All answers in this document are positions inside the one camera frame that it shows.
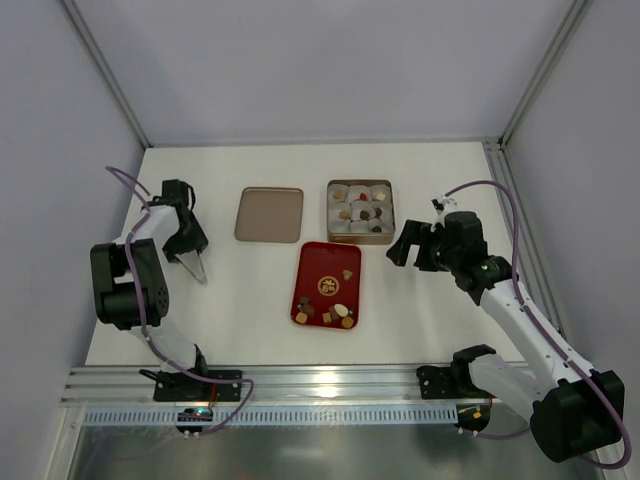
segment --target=chocolate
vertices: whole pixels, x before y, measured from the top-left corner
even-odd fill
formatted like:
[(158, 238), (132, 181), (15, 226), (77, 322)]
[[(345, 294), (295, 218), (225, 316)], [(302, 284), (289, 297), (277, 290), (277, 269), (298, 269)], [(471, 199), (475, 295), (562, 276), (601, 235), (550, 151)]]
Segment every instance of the chocolate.
[(316, 313), (316, 309), (310, 303), (306, 303), (302, 306), (302, 313), (304, 313), (307, 317), (313, 317), (313, 314)]
[(336, 312), (334, 307), (329, 307), (329, 315), (331, 315), (332, 321), (336, 321), (340, 318), (340, 315), (338, 315), (338, 312)]

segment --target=red tray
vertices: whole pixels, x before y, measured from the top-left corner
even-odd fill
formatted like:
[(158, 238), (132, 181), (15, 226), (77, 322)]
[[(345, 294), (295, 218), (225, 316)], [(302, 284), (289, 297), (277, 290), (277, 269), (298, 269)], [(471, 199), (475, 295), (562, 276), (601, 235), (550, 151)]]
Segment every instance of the red tray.
[[(298, 277), (291, 304), (291, 320), (298, 325), (351, 330), (358, 324), (360, 309), (360, 261), (358, 247), (335, 243), (309, 242), (300, 250)], [(315, 312), (298, 317), (304, 297)], [(324, 313), (336, 304), (349, 310), (345, 318), (325, 322)]]

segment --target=candy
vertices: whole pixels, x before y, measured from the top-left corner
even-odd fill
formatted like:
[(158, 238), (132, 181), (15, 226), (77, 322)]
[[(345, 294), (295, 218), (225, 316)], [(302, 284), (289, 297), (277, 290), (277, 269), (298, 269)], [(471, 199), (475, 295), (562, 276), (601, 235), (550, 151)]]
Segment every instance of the candy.
[(347, 315), (349, 315), (349, 309), (340, 303), (335, 304), (333, 308), (341, 317), (346, 317)]
[(354, 324), (354, 323), (355, 323), (355, 322), (353, 321), (353, 318), (351, 318), (351, 317), (344, 317), (344, 318), (342, 319), (342, 328), (347, 328), (347, 329), (348, 329), (348, 328), (351, 328), (351, 327), (353, 327), (353, 324)]
[(313, 314), (316, 313), (316, 309), (310, 303), (305, 303), (302, 306), (302, 313), (304, 313), (307, 317), (313, 317)]
[(347, 198), (349, 187), (337, 183), (329, 185), (327, 189), (327, 201), (329, 203), (344, 202)]
[(340, 315), (338, 315), (338, 312), (336, 312), (334, 307), (329, 307), (329, 315), (331, 315), (331, 321), (335, 321), (340, 318)]
[(371, 206), (376, 218), (382, 220), (383, 223), (393, 223), (393, 211), (390, 203), (375, 201), (371, 203)]
[(353, 203), (355, 201), (370, 202), (371, 190), (365, 185), (352, 185), (347, 192), (347, 203)]
[(371, 197), (378, 202), (391, 202), (391, 189), (388, 185), (372, 185), (369, 189), (371, 191)]
[(369, 231), (374, 233), (393, 233), (393, 225), (384, 223), (379, 218), (372, 218), (367, 222)]
[(348, 220), (351, 217), (351, 205), (344, 202), (331, 203), (327, 207), (329, 222), (335, 222), (338, 220)]
[(375, 216), (376, 212), (369, 202), (356, 200), (351, 204), (351, 220), (369, 220)]

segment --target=food item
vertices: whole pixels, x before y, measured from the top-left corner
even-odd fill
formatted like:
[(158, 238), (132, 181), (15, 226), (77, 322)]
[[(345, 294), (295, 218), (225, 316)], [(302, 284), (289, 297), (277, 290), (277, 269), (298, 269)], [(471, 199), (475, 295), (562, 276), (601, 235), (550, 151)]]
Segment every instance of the food item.
[(334, 307), (329, 307), (329, 315), (331, 315), (332, 322), (340, 318), (340, 315), (338, 315), (338, 312), (336, 312), (336, 309)]
[(302, 313), (304, 313), (307, 317), (313, 317), (313, 314), (316, 313), (316, 309), (313, 308), (313, 305), (310, 303), (305, 303), (302, 306)]
[(343, 328), (351, 328), (351, 327), (353, 327), (353, 323), (354, 323), (354, 321), (353, 321), (353, 318), (351, 318), (351, 317), (344, 317), (342, 319), (342, 327)]
[(393, 209), (389, 202), (371, 202), (375, 217), (384, 223), (393, 224)]
[(384, 223), (379, 218), (372, 218), (367, 222), (367, 225), (369, 229), (375, 233), (393, 233), (393, 225)]
[(351, 222), (351, 225), (349, 225), (349, 231), (351, 233), (369, 233), (369, 222), (365, 222), (364, 220)]
[(351, 204), (351, 220), (369, 220), (376, 216), (376, 212), (369, 202), (356, 200)]
[(347, 203), (353, 203), (355, 201), (370, 202), (371, 190), (364, 185), (353, 185), (349, 187), (349, 193), (347, 193)]
[(346, 317), (347, 315), (349, 315), (349, 309), (347, 307), (345, 307), (344, 305), (340, 304), (340, 303), (336, 303), (333, 306), (333, 309), (341, 317)]
[(329, 222), (335, 222), (336, 220), (348, 220), (351, 218), (351, 205), (348, 203), (332, 203), (327, 208), (327, 218)]
[(327, 203), (344, 202), (349, 187), (334, 183), (327, 188)]
[(372, 185), (371, 198), (378, 202), (391, 203), (391, 189), (387, 185)]
[(349, 225), (351, 225), (351, 220), (329, 222), (329, 231), (331, 233), (349, 233)]

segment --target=round logo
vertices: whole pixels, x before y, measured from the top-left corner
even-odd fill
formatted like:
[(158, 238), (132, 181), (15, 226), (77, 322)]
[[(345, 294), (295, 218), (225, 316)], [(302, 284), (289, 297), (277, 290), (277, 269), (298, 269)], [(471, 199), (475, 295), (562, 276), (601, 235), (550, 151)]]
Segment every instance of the round logo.
[(318, 291), (325, 297), (333, 297), (340, 290), (340, 284), (335, 277), (322, 277), (318, 282)]

